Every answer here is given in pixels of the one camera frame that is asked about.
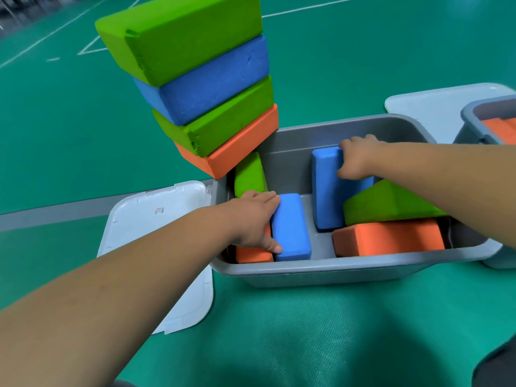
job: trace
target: white lid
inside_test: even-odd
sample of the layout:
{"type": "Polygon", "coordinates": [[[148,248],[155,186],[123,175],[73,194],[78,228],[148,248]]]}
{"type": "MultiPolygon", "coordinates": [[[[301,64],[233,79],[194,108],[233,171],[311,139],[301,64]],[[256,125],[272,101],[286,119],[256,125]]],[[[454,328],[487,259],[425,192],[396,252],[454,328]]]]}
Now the white lid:
{"type": "MultiPolygon", "coordinates": [[[[97,257],[210,205],[211,193],[211,186],[190,181],[124,198],[109,214],[97,257]]],[[[207,266],[153,334],[173,333],[197,325],[210,310],[212,301],[212,268],[207,266]]]]}
{"type": "Polygon", "coordinates": [[[419,121],[437,143],[451,144],[464,125],[460,112],[467,104],[513,93],[501,84],[461,85],[391,96],[385,100],[385,109],[419,121]]]}

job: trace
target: orange foam block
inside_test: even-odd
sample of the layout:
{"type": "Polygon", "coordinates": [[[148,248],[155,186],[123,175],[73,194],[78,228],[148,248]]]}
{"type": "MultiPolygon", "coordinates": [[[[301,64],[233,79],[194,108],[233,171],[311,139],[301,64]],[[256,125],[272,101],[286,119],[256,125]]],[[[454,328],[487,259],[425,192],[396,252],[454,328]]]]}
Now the orange foam block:
{"type": "Polygon", "coordinates": [[[333,231],[337,256],[371,256],[444,250],[433,219],[356,224],[333,231]]]}
{"type": "MultiPolygon", "coordinates": [[[[267,223],[265,233],[270,236],[270,223],[267,223]]],[[[236,261],[238,263],[274,262],[274,257],[264,249],[237,247],[236,261]]]]}
{"type": "Polygon", "coordinates": [[[175,143],[183,158],[215,179],[220,179],[279,127],[275,104],[206,157],[199,157],[175,143]]]}
{"type": "Polygon", "coordinates": [[[503,120],[500,118],[493,118],[482,121],[494,134],[500,138],[501,141],[508,145],[516,144],[516,118],[503,120]]]}

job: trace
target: plastic storage bin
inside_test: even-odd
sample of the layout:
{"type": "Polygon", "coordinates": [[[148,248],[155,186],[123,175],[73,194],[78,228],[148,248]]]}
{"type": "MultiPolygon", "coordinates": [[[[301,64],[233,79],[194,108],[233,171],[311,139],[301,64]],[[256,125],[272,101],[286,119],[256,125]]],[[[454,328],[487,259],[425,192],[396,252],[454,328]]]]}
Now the plastic storage bin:
{"type": "MultiPolygon", "coordinates": [[[[453,242],[464,248],[337,258],[331,231],[318,231],[312,217],[312,150],[336,146],[342,139],[367,134],[374,134],[387,142],[435,142],[416,120],[396,114],[279,129],[257,151],[269,190],[278,194],[302,195],[312,244],[311,259],[234,264],[227,262],[233,258],[231,249],[228,249],[212,262],[212,267],[218,273],[240,277],[256,287],[321,285],[400,279],[437,263],[483,260],[499,250],[501,245],[498,242],[479,236],[464,224],[445,217],[439,219],[440,226],[448,235],[445,243],[453,242]]],[[[230,172],[214,181],[212,204],[220,204],[234,197],[231,176],[230,172]]]]}
{"type": "MultiPolygon", "coordinates": [[[[516,95],[472,102],[462,109],[460,115],[464,125],[455,138],[454,144],[504,144],[482,121],[516,117],[516,95]]],[[[516,251],[503,246],[493,257],[482,262],[493,269],[514,269],[516,251]]]]}

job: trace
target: forearm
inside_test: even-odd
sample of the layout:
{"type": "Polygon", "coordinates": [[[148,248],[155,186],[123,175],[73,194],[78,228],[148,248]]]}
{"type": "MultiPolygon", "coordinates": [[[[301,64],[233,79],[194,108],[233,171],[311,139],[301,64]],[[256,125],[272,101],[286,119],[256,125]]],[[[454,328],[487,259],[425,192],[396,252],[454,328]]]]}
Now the forearm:
{"type": "Polygon", "coordinates": [[[198,209],[3,310],[2,383],[105,387],[231,236],[219,207],[198,209]]]}
{"type": "Polygon", "coordinates": [[[516,247],[516,146],[382,144],[370,166],[374,175],[516,247]]]}

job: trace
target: green foam block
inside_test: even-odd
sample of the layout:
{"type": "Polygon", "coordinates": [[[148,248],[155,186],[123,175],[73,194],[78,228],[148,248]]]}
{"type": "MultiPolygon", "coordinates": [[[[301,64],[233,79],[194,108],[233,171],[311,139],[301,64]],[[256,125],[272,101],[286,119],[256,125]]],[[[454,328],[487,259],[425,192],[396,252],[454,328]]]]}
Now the green foam block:
{"type": "Polygon", "coordinates": [[[154,0],[95,27],[120,68],[160,87],[260,35],[260,0],[154,0]]]}
{"type": "Polygon", "coordinates": [[[441,209],[385,179],[344,202],[346,225],[447,216],[441,209]]]}
{"type": "Polygon", "coordinates": [[[240,198],[247,190],[268,191],[260,154],[251,152],[235,168],[235,196],[240,198]]]}
{"type": "Polygon", "coordinates": [[[176,126],[154,109],[152,113],[168,137],[206,157],[273,105],[273,81],[267,76],[185,126],[176,126]]]}

